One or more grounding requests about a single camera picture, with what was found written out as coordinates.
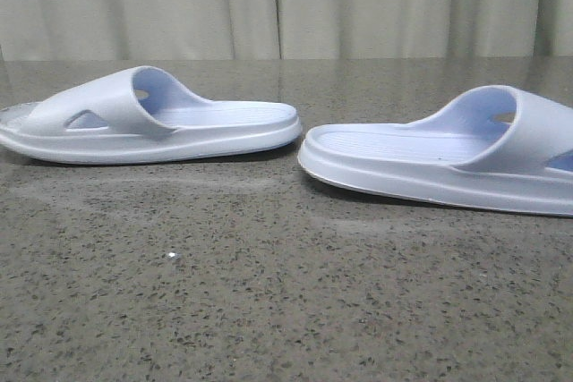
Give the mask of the white pleated curtain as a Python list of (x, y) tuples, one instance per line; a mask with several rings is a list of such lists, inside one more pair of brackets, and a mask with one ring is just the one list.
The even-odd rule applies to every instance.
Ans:
[(571, 52), (572, 0), (1, 0), (4, 60)]

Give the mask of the left-side light blue slipper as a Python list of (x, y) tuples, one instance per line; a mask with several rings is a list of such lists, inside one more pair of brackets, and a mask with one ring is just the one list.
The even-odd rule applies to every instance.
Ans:
[(1, 143), (28, 157), (84, 165), (147, 164), (279, 148), (302, 126), (293, 106), (202, 98), (138, 66), (1, 111)]

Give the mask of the right-side light blue slipper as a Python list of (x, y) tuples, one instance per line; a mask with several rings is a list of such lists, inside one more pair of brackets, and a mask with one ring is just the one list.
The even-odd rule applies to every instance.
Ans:
[(310, 129), (301, 167), (342, 188), (467, 208), (570, 216), (572, 111), (504, 85), (411, 123)]

